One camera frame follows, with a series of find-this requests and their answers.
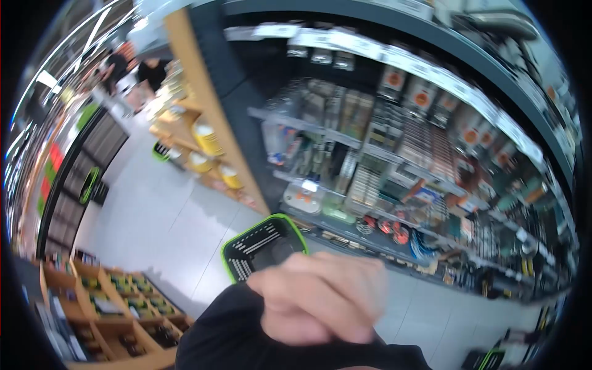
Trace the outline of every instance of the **green basket rim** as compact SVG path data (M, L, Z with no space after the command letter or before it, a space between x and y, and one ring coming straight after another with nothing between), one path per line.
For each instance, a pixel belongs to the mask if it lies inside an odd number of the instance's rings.
M262 223L264 223L267 220L270 220L272 218L282 218L282 219L286 220L288 222L288 224L292 227L292 229L294 231L296 231L296 235L298 236L298 239L300 239L300 242L302 243L302 246L304 247L304 250L302 251L302 253L305 254L305 255L308 254L308 246L306 245L306 241L304 240L304 237L300 233L300 230L298 229L298 226L296 226L294 224L294 222L290 219L290 217L287 216L286 214L284 214L284 213L274 213L272 215L269 215L269 216L265 217L263 220L261 220L260 222L256 223L255 225L253 225L252 227L248 228L247 230L243 231L242 233L238 234L234 238L230 239L229 241L227 241L226 243L224 243L224 245L222 245L222 248L220 248L220 257L222 258L222 264L224 265L224 269L226 270L226 273L230 277L230 280L232 281L232 284L236 284L236 279L234 278L234 275L232 275L232 272L230 271L230 267L228 266L228 263L226 262L226 257L224 257L224 250L225 250L226 246L228 244L232 243L233 241L235 241L236 239L240 238L243 234L246 234L246 233L250 232L251 230L256 229L259 225L261 225Z

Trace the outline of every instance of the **floor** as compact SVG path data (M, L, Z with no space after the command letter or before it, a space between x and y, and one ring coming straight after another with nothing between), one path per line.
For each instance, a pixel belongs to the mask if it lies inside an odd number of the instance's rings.
M140 115L122 122L131 136L105 174L111 185L86 245L104 265L143 271L198 317L230 285L220 247L262 217L154 160L156 139ZM310 242L312 252L327 247ZM472 348L488 349L508 327L532 330L540 307L461 294L389 271L386 315L375 326L387 343L418 345L434 370L459 369ZM520 361L508 348L504 362Z

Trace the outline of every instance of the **orange circular label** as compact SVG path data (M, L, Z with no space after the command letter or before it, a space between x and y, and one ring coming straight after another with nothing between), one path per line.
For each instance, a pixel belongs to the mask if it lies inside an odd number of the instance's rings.
M415 96L415 103L420 107L425 106L429 100L430 99L428 99L427 95L422 92Z
M502 153L499 156L497 156L497 161L502 164L505 165L506 163L508 163L508 154L507 153Z
M392 86L399 86L401 83L401 76L398 73L391 73L388 77L388 83Z
M407 244L409 241L409 231L403 228L395 230L392 235L392 240L397 244Z
M473 144L477 140L477 134L474 131L469 131L465 134L465 141Z
M491 134L490 133L484 133L483 136L481 137L481 142L483 144L489 144L489 143L491 143Z

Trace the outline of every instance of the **yellow container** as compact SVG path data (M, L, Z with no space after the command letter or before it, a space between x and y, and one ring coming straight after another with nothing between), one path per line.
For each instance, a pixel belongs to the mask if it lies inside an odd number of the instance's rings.
M187 165L199 173L206 173L212 169L212 163L206 157L195 152L189 154Z
M243 187L243 184L240 183L239 176L236 171L228 166L220 165L220 174L222 175L222 180L226 185L228 185L231 189L240 189Z
M197 141L206 155L219 156L224 153L214 133L214 129L210 126L197 120L193 124L192 133L195 141Z

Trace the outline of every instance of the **plastic container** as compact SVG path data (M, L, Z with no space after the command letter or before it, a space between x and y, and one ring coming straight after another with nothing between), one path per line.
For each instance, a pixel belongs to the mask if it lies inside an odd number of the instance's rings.
M212 169L212 163L199 153L191 152L187 165L196 172L206 173Z
M243 184L239 180L239 176L236 171L229 166L220 166L220 175L222 176L222 180L226 185L228 185L231 189L240 189L243 187Z
M218 143L214 129L197 120L192 127L193 137L206 155L219 156L224 153Z
M246 281L255 271L279 265L292 253L308 254L298 227L285 214L272 214L227 241L220 250L233 283Z

